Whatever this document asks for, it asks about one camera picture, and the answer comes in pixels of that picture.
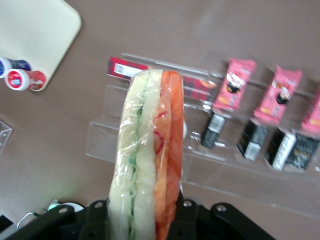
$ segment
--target wrapped sandwich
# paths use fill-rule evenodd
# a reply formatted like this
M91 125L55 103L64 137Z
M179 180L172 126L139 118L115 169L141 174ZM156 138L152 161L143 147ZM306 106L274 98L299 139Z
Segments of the wrapped sandwich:
M175 71L132 79L109 193L112 240L165 240L176 213L183 155L183 86Z

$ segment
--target table surface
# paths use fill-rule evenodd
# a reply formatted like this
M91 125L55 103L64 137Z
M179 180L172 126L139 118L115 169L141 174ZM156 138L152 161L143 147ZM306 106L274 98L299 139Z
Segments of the table surface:
M0 119L14 128L0 156L0 212L17 223L52 201L108 196L114 165L85 154L88 123L102 112L108 56L130 53L220 71L228 57L320 79L320 2L67 0L82 29L47 88L13 91L0 81ZM319 239L320 221L223 192L185 185L209 207L229 202L277 239Z

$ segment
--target red package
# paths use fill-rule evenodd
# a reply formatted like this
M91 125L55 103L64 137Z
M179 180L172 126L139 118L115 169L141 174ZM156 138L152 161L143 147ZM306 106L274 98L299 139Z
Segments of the red package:
M256 69L253 60L230 58L226 77L213 107L216 109L237 110L251 74Z
M259 119L279 123L301 77L301 70L283 70L277 65L272 82L253 114Z
M316 91L308 112L301 123L302 128L309 131L320 131L320 87Z

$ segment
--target metal bolt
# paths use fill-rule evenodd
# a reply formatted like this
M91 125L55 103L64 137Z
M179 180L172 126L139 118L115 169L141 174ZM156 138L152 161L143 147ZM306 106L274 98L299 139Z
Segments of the metal bolt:
M66 213L67 211L68 211L68 208L63 207L63 208L61 208L61 209L58 211L58 213L64 214L64 213Z
M183 206L185 206L185 207L190 207L191 205L192 205L192 202L189 201L189 200L185 200L185 201L183 202Z
M94 208L95 209L98 209L98 208L101 208L104 204L102 203L102 201L99 201L97 202L95 205L94 205Z
M216 209L218 209L219 212L225 212L227 211L226 207L223 205L216 206Z

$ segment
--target cable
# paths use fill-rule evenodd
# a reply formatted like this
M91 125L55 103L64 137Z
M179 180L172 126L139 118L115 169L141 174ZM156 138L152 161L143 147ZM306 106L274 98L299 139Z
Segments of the cable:
M33 215L33 216L35 216L35 217L39 217L39 216L40 216L40 215L39 215L38 213L36 213L36 212L28 212L28 213L18 222L18 224L16 225L16 228L17 228L17 229L20 229L20 224L21 224L21 222L22 222L23 220L25 220L26 217L28 217L29 215Z

